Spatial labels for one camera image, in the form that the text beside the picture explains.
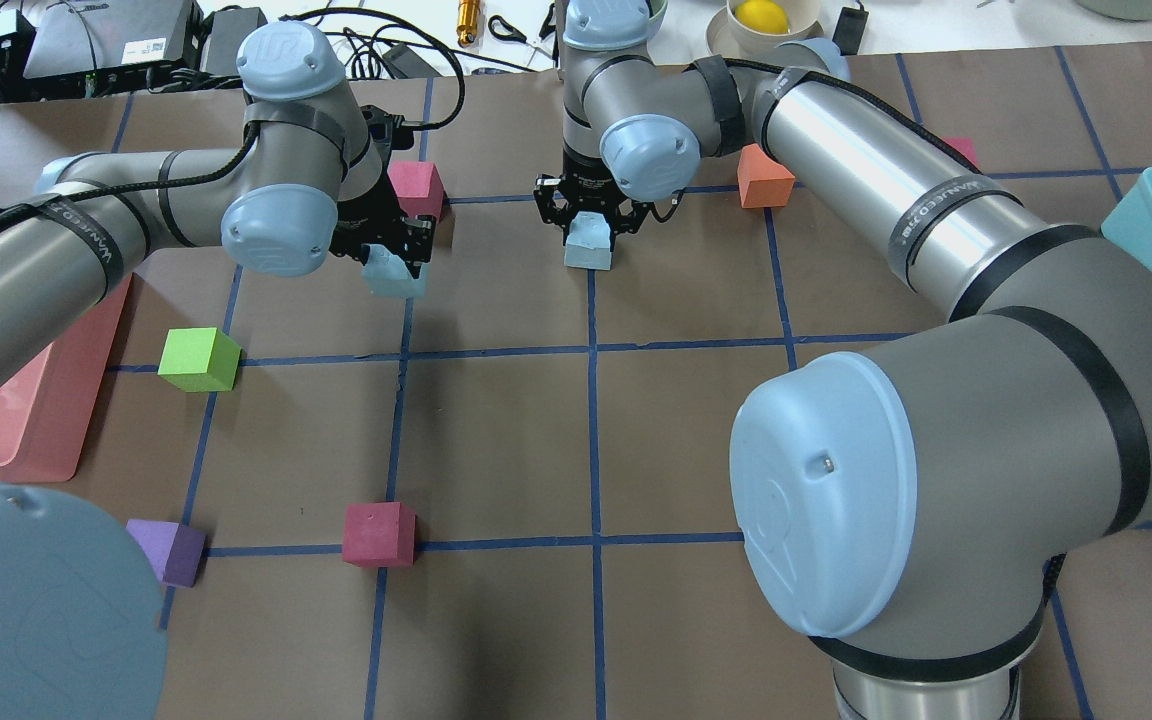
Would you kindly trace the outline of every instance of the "pink tray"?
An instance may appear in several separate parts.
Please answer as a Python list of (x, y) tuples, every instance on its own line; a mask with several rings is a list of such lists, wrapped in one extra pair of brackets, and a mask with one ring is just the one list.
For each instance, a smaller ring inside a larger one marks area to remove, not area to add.
[(78, 469), (128, 282), (0, 388), (0, 480), (60, 483)]

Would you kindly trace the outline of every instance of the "scissors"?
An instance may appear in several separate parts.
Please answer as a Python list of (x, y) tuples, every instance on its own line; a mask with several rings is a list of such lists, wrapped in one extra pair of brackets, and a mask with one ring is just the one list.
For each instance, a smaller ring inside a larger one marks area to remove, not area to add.
[(547, 58), (552, 54), (552, 50), (545, 46), (544, 41), (555, 31), (553, 3), (550, 3), (550, 14), (545, 15), (545, 21), (540, 24), (540, 35), (536, 40), (529, 40), (521, 29), (513, 26), (508, 20), (500, 17), (500, 15), (492, 15), (488, 18), (488, 32), (492, 33), (492, 37), (500, 41), (516, 41), (520, 45), (531, 47), (531, 55), (526, 56), (526, 67), (531, 67), (531, 61), (536, 60), (536, 51), (539, 50)]

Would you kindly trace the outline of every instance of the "yellow ball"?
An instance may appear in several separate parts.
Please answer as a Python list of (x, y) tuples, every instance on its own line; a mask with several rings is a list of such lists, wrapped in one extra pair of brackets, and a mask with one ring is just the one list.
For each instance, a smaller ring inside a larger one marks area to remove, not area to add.
[(736, 20), (740, 20), (742, 26), (758, 32), (768, 35), (790, 32), (790, 18), (781, 6), (772, 3), (772, 0), (745, 0), (744, 3), (736, 6)]

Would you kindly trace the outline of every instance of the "gray robot arm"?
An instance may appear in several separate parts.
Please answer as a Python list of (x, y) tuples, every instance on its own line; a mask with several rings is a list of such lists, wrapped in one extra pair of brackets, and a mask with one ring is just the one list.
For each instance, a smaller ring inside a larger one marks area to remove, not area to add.
[(626, 232), (622, 199), (666, 199), (700, 156), (756, 142), (941, 310), (755, 389), (733, 501), (773, 609), (831, 655), (842, 717), (1014, 717), (1048, 560), (1152, 515), (1152, 274), (829, 77), (819, 46), (659, 73), (642, 5), (568, 5), (564, 175), (538, 185), (566, 183), (567, 206), (547, 219)]
[(0, 386), (164, 247), (223, 245), (279, 275), (348, 255), (420, 291), (433, 218), (407, 218), (384, 172), (401, 118), (358, 108), (305, 23), (257, 29), (238, 67), (242, 149), (61, 159), (40, 195), (0, 214)]

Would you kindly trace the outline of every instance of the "grid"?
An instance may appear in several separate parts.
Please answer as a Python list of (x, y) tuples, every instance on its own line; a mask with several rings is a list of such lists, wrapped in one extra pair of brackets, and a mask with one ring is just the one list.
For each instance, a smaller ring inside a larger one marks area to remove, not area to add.
[[(1114, 167), (1106, 154), (1105, 147), (1098, 136), (1092, 122), (1087, 106), (1083, 101), (1078, 83), (1075, 82), (1070, 70), (1069, 61), (1064, 51), (1060, 47), (1053, 50), (1059, 60), (1060, 68), (1064, 75), (1064, 82), (1076, 106), (1079, 116), (1091, 138), (1097, 158), (1100, 159), (1100, 168), (1078, 168), (1069, 170), (1037, 170), (1037, 172), (1009, 172), (990, 173), (995, 179), (1070, 179), (1070, 177), (1101, 177), (1105, 179), (1115, 199), (1121, 199), (1123, 192), (1119, 185), (1120, 176), (1137, 174), (1143, 168)], [(905, 68), (905, 59), (895, 55), (902, 83), (904, 83), (905, 94), (911, 109), (911, 115), (916, 122), (922, 123), (922, 111), (918, 97), (915, 96), (914, 83), (910, 73)], [(128, 120), (132, 114), (132, 103), (136, 97), (128, 96), (122, 119), (120, 119), (118, 132), (111, 146), (111, 151), (118, 151), (127, 129)], [(434, 82), (426, 82), (424, 115), (430, 118), (431, 106), (434, 100)], [(420, 134), (419, 159), (429, 158), (429, 134)], [(732, 184), (702, 185), (689, 188), (690, 194), (729, 194), (735, 192), (736, 187)], [(490, 195), (471, 197), (453, 197), (453, 205), (461, 204), (497, 204), (498, 202), (525, 202), (530, 204), (531, 197), (526, 195)], [(402, 324), (401, 350), (397, 354), (374, 354), (365, 356), (353, 355), (305, 355), (305, 356), (270, 356), (270, 357), (244, 357), (243, 366), (291, 366), (291, 365), (317, 365), (317, 364), (348, 364), (348, 363), (376, 363), (377, 361), (388, 361), (397, 363), (397, 393), (394, 397), (393, 425), (391, 434), (388, 480), (385, 484), (385, 500), (393, 501), (397, 497), (397, 470), (399, 448), (401, 448), (403, 435), (403, 414), (407, 395), (407, 372), (411, 363), (429, 363), (429, 361), (462, 359), (462, 357), (499, 357), (518, 355), (585, 355), (588, 357), (588, 414), (589, 414), (589, 502), (590, 502), (590, 530), (588, 535), (581, 536), (553, 536), (553, 537), (509, 537), (509, 538), (486, 538), (467, 539), (467, 541), (423, 541), (420, 552), (476, 552), (503, 548), (555, 548), (555, 547), (590, 547), (591, 575), (593, 575), (593, 629), (594, 629), (594, 710), (599, 720), (608, 717), (607, 705), (607, 669), (605, 669), (605, 631), (604, 631), (604, 600), (602, 600), (602, 548), (609, 546), (627, 546), (627, 544), (688, 544), (688, 543), (737, 543), (742, 541), (740, 532), (713, 532), (713, 533), (647, 533), (647, 535), (605, 535), (602, 531), (602, 487), (600, 487), (600, 460), (599, 460), (599, 392), (598, 392), (598, 366), (599, 357), (602, 354), (617, 353), (652, 353), (668, 350), (685, 350), (685, 348), (710, 348), (710, 347), (759, 347), (759, 346), (782, 346), (786, 351), (786, 365), (788, 369), (796, 369), (799, 365), (796, 356), (796, 348), (804, 344), (838, 344), (855, 342), (882, 342), (903, 338), (905, 333), (854, 333), (854, 334), (796, 334), (790, 323), (790, 311), (786, 300), (785, 279), (782, 279), (781, 259), (778, 256), (776, 226), (773, 223), (772, 211), (764, 210), (763, 225), (765, 236), (767, 236), (768, 252), (772, 266), (772, 287), (765, 288), (768, 297), (776, 300), (776, 310), (780, 314), (781, 336), (778, 338), (727, 338), (727, 340), (702, 340), (702, 341), (662, 341), (649, 343), (604, 343), (599, 341), (598, 316), (596, 316), (596, 302), (598, 302), (598, 275), (594, 272), (586, 272), (586, 319), (588, 340), (585, 344), (563, 346), (539, 346), (539, 347), (495, 347), (485, 350), (450, 350), (450, 351), (412, 351), (411, 338), (415, 324), (414, 304), (409, 300), (404, 305)], [(238, 293), (243, 282), (243, 270), (241, 266), (233, 274), (230, 283), (227, 309), (223, 316), (223, 331), (229, 332), (233, 323), (234, 309), (236, 309)], [(111, 373), (154, 373), (156, 365), (118, 365), (109, 369)], [(210, 393), (204, 415), (202, 416), (200, 433), (198, 433), (197, 448), (195, 453), (191, 475), (189, 475), (185, 501), (180, 511), (182, 523), (189, 523), (194, 514), (194, 505), (197, 498), (198, 484), (200, 484), (202, 469), (207, 452), (207, 444), (214, 419), (217, 407), (215, 393)], [(1139, 524), (1142, 530), (1152, 530), (1152, 521)], [(210, 558), (258, 558), (258, 556), (313, 556), (313, 555), (336, 555), (340, 552), (339, 544), (288, 544), (288, 546), (232, 546), (211, 547), (207, 552)], [(378, 689), (379, 670), (381, 661), (381, 646), (384, 643), (385, 628), (385, 601), (387, 601), (388, 571), (380, 569), (376, 575), (376, 606), (372, 615), (372, 639), (370, 649), (369, 680), (365, 694), (364, 712), (362, 715), (366, 720), (376, 717), (376, 689)], [(175, 591), (169, 588), (164, 598), (161, 612), (161, 626), (168, 628), (172, 619), (172, 609)], [(1085, 719), (1094, 717), (1092, 703), (1087, 698), (1087, 689), (1083, 683), (1083, 675), (1079, 669), (1078, 655), (1076, 655), (1069, 626), (1066, 623), (1064, 605), (1062, 605), (1060, 593), (1052, 598), (1052, 611), (1056, 620), (1056, 629), (1064, 649), (1064, 659), (1068, 662), (1069, 673), (1074, 683), (1074, 691), (1078, 697), (1079, 712)]]

